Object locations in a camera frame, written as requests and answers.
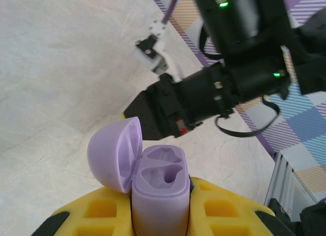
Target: marble floor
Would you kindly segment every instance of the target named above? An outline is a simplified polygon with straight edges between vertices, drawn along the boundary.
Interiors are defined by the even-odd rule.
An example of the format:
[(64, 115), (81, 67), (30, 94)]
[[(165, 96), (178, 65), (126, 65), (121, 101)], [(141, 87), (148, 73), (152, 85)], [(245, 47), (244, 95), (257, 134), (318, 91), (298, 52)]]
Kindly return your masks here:
[[(152, 0), (0, 0), (0, 235), (32, 232), (101, 185), (86, 148), (157, 77), (132, 55), (162, 13)], [(201, 64), (169, 25), (167, 52), (190, 75)], [(249, 130), (239, 114), (224, 127)], [(256, 138), (213, 119), (184, 137), (191, 175), (263, 203), (274, 162)]]

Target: yellow sponge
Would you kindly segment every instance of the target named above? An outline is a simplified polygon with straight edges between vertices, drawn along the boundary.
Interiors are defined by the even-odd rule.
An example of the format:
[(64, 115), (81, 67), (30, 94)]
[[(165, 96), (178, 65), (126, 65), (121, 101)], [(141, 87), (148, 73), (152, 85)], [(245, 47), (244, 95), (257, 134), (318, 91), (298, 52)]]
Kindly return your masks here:
[[(192, 178), (188, 236), (273, 236), (255, 211), (258, 203)], [(55, 236), (133, 236), (129, 194), (101, 188), (57, 210), (70, 215)]]

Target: open case lid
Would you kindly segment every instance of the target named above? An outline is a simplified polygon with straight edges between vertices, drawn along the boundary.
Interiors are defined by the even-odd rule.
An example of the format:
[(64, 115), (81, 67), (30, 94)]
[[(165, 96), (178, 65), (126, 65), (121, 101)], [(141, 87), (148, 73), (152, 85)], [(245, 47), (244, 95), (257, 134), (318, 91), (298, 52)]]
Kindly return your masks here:
[(113, 123), (97, 131), (88, 144), (88, 164), (104, 186), (128, 193), (143, 151), (138, 117)]

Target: purple cable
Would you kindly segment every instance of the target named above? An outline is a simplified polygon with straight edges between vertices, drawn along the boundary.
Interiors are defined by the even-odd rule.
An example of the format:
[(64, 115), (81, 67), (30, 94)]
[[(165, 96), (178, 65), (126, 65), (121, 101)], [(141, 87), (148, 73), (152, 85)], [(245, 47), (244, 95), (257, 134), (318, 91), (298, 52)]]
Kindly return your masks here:
[(169, 8), (168, 8), (168, 10), (167, 10), (167, 12), (165, 14), (165, 16), (162, 19), (162, 23), (163, 24), (167, 24), (168, 23), (170, 17), (172, 16), (172, 13), (173, 13), (173, 10), (174, 10), (175, 6), (177, 5), (177, 2), (178, 2), (178, 0), (171, 0), (170, 6), (169, 6)]

